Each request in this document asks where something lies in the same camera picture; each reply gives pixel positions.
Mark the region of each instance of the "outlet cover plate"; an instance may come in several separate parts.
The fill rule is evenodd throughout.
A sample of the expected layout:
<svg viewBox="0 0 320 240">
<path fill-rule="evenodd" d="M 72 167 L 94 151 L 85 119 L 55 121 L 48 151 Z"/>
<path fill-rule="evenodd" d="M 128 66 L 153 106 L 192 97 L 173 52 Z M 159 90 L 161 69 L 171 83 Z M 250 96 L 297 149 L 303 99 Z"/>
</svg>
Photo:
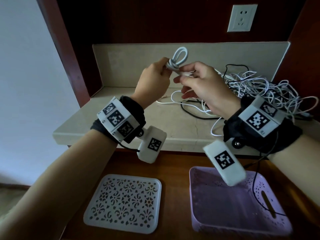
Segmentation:
<svg viewBox="0 0 320 240">
<path fill-rule="evenodd" d="M 250 31 L 258 4 L 233 5 L 228 32 Z"/>
</svg>

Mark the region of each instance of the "white tray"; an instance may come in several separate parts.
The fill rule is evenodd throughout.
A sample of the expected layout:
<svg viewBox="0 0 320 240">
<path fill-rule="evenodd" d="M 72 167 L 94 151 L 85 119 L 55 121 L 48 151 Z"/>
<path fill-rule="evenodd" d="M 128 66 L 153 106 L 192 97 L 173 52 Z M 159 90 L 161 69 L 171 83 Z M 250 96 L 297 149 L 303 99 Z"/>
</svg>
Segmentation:
<svg viewBox="0 0 320 240">
<path fill-rule="evenodd" d="M 158 225 L 161 182 L 156 178 L 108 174 L 84 215 L 86 225 L 150 234 Z"/>
</svg>

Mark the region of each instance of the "purple basket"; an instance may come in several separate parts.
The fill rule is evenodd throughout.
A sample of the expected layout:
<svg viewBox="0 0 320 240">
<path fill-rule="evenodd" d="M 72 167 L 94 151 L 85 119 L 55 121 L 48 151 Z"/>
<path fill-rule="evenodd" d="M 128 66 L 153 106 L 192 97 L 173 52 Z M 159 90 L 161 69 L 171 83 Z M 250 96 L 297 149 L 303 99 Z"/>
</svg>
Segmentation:
<svg viewBox="0 0 320 240">
<path fill-rule="evenodd" d="M 292 232 L 286 216 L 271 213 L 259 205 L 252 193 L 255 172 L 246 171 L 245 181 L 229 187 L 216 168 L 190 169 L 190 203 L 192 227 L 195 231 L 265 234 L 287 236 Z M 265 206 L 265 192 L 275 212 L 285 214 L 266 179 L 258 173 L 255 195 Z"/>
</svg>

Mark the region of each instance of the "black wristband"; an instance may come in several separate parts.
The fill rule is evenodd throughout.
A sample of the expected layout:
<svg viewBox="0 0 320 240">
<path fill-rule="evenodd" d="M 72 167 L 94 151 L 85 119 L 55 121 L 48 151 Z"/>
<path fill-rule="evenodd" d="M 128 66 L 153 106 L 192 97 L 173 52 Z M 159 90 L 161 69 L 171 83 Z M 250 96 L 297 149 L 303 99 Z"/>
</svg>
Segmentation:
<svg viewBox="0 0 320 240">
<path fill-rule="evenodd" d="M 245 145 L 253 147 L 261 153 L 272 154 L 290 146 L 302 135 L 302 129 L 285 118 L 275 130 L 266 137 L 262 137 L 238 117 L 253 100 L 254 98 L 251 97 L 243 97 L 241 99 L 241 109 L 225 121 L 223 127 L 223 140 L 225 142 L 230 138 L 240 139 Z"/>
<path fill-rule="evenodd" d="M 144 110 L 140 104 L 134 101 L 132 98 L 128 96 L 121 96 L 119 101 L 122 105 L 132 114 L 132 116 L 137 120 L 139 126 L 135 128 L 125 139 L 124 141 L 130 143 L 142 130 L 143 126 L 146 124 L 144 117 Z M 115 143 L 119 143 L 119 141 L 111 135 L 107 129 L 102 125 L 99 119 L 95 120 L 90 129 L 94 129 L 96 131 L 101 132 L 105 136 L 109 137 Z"/>
</svg>

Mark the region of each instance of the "wooden desk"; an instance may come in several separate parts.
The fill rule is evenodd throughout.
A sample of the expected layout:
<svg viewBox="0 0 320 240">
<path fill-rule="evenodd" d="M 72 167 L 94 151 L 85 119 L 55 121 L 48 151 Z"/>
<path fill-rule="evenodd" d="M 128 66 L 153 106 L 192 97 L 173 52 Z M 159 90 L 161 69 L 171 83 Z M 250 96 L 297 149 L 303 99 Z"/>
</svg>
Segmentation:
<svg viewBox="0 0 320 240">
<path fill-rule="evenodd" d="M 246 165 L 254 160 L 240 159 L 240 162 Z M 145 235 L 85 225 L 83 214 L 101 180 L 100 178 L 89 197 L 68 223 L 63 239 L 251 239 L 249 236 L 208 235 L 193 230 L 189 195 L 189 170 L 193 166 L 212 167 L 213 165 L 205 156 L 161 152 L 155 163 L 147 164 L 140 161 L 136 153 L 115 152 L 101 178 L 106 174 L 114 173 L 157 178 L 161 181 L 162 193 L 157 229 L 152 234 Z M 248 170 L 254 171 L 255 169 L 256 165 Z M 268 181 L 293 226 L 292 236 L 281 239 L 319 239 L 320 214 L 317 207 L 271 162 L 262 161 L 259 172 Z"/>
</svg>

